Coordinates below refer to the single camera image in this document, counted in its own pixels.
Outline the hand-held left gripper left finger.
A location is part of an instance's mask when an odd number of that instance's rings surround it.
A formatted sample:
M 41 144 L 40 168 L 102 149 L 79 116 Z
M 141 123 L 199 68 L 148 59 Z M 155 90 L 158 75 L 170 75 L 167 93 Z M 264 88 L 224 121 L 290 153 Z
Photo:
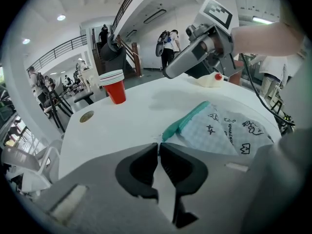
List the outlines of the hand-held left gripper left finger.
M 93 158 L 58 180 L 35 201 L 40 222 L 54 234 L 170 234 L 176 228 L 156 199 L 128 193 L 116 178 L 117 165 L 137 159 L 157 144 L 131 147 Z

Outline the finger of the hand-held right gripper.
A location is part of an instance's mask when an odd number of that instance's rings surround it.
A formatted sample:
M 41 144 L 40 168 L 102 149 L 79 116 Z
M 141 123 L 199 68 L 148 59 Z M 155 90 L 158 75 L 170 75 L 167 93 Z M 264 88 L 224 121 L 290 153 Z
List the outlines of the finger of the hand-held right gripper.
M 208 52 L 213 51 L 213 42 L 193 42 L 185 48 L 174 60 L 163 70 L 165 77 L 174 79 L 208 57 Z
M 209 60 L 208 58 L 204 59 L 199 64 L 195 65 L 187 71 L 187 75 L 198 79 L 202 76 L 209 75 L 214 71 L 218 72 L 217 66 L 220 64 L 218 59 Z

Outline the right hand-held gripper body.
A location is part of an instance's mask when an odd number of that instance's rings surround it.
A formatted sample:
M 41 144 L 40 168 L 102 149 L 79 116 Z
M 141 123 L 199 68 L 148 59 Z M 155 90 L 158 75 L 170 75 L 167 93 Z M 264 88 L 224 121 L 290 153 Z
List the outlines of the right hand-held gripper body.
M 234 16 L 216 0 L 205 0 L 192 25 L 186 29 L 189 42 L 204 36 L 201 42 L 213 42 L 214 50 L 208 52 L 207 59 L 218 59 L 218 73 L 226 77 L 242 72 L 244 65 L 235 63 L 234 41 L 231 26 Z

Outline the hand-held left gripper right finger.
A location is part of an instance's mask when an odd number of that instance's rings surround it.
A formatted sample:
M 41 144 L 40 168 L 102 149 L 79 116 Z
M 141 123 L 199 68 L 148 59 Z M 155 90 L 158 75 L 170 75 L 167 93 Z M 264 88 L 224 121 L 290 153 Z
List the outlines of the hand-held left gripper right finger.
M 171 143 L 161 164 L 175 187 L 173 223 L 179 234 L 240 234 L 258 184 L 256 159 Z

